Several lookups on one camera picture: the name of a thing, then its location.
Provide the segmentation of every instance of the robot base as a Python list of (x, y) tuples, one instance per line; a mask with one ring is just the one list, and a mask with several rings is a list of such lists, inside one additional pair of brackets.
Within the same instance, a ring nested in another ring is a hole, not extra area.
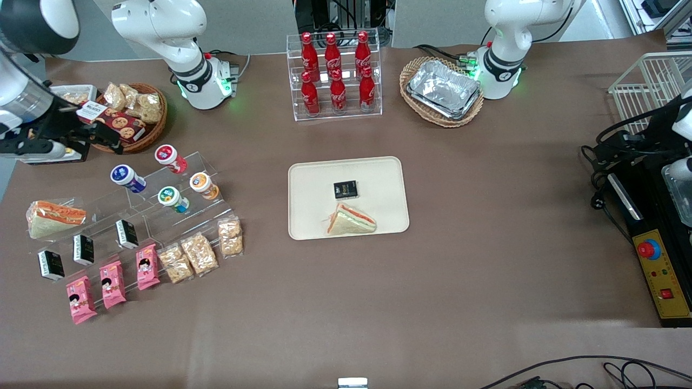
[(483, 60), (487, 51), (487, 47), (481, 47), (476, 52), (478, 65), (478, 82), (480, 83), (481, 90), (483, 91), (483, 98), (487, 98), (490, 100), (498, 100), (509, 95), (509, 92), (512, 90), (512, 88), (514, 88), (514, 83), (519, 77), (519, 73), (521, 72), (500, 72), (499, 75), (496, 77), (490, 71), (490, 69), (488, 69), (487, 65), (485, 64), (485, 61)]
[(197, 109), (212, 109), (233, 94), (229, 63), (215, 57), (208, 61), (212, 67), (212, 75), (198, 91), (185, 90), (181, 83), (178, 83), (183, 97)]

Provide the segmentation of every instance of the brown table surface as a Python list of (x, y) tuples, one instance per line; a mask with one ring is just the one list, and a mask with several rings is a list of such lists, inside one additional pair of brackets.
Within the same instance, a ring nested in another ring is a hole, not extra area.
[[(81, 164), (19, 163), (0, 205), (2, 386), (305, 389), (368, 377), (374, 389), (478, 388), (574, 354), (689, 372), (692, 329), (659, 328), (632, 249), (589, 207), (590, 171), (578, 156), (615, 121), (607, 87), (641, 54), (664, 49), (659, 33), (537, 44), (511, 95), (452, 130), (420, 119), (399, 95), (399, 71), (416, 50), (383, 51), (382, 117), (314, 123), (293, 121), (283, 55), (253, 57), (238, 96), (211, 111), (193, 109), (159, 60), (51, 60), (57, 83), (164, 90), (169, 126), (157, 144), (199, 150), (220, 171), (246, 254), (75, 326), (64, 288), (40, 278), (26, 253), (26, 208), (106, 195), (116, 189), (115, 164), (158, 169), (154, 148), (93, 150)], [(389, 155), (403, 165), (406, 232), (289, 237), (291, 165)], [(597, 361), (535, 373), (607, 382)]]

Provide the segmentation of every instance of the small black package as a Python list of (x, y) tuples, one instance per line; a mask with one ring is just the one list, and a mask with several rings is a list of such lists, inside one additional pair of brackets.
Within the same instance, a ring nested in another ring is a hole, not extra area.
[(358, 188), (355, 181), (334, 183), (334, 197), (337, 200), (355, 199), (358, 197)]
[(125, 248), (136, 248), (139, 246), (137, 241), (137, 232), (132, 223), (125, 220), (116, 221), (116, 229), (118, 230), (118, 244)]
[(83, 235), (75, 235), (72, 237), (72, 241), (74, 247), (73, 260), (84, 266), (93, 264), (93, 240)]
[(42, 251), (39, 253), (39, 263), (41, 264), (41, 277), (58, 281), (65, 276), (59, 254), (48, 250)]

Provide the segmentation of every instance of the red glass bottle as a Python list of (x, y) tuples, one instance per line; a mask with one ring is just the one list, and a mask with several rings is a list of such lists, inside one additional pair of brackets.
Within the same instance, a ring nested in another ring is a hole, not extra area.
[(367, 32), (358, 33), (358, 47), (356, 47), (356, 80), (361, 80), (363, 68), (370, 66), (370, 46), (367, 45)]
[(375, 81), (372, 80), (372, 68), (363, 68), (363, 79), (360, 85), (361, 111), (372, 112), (375, 109)]
[(306, 31), (300, 36), (300, 39), (303, 43), (303, 67), (306, 72), (310, 73), (310, 80), (317, 82), (320, 80), (320, 64), (317, 61), (317, 50), (312, 45), (312, 36)]
[(341, 80), (341, 69), (334, 69), (330, 75), (331, 108), (335, 115), (343, 115), (346, 112), (346, 86)]
[(334, 70), (338, 69), (341, 74), (341, 53), (336, 47), (336, 35), (327, 33), (327, 50), (325, 50), (325, 61), (327, 63), (327, 74), (331, 79)]
[(303, 85), (300, 91), (303, 94), (303, 102), (305, 103), (305, 111), (307, 115), (311, 118), (320, 114), (320, 102), (317, 98), (317, 88), (315, 84), (312, 83), (312, 77), (310, 72), (304, 71), (302, 73)]

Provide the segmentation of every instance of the red switch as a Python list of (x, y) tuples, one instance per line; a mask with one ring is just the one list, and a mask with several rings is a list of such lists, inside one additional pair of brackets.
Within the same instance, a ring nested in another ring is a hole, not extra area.
[(673, 291), (671, 291), (670, 289), (661, 289), (661, 298), (664, 300), (673, 298)]

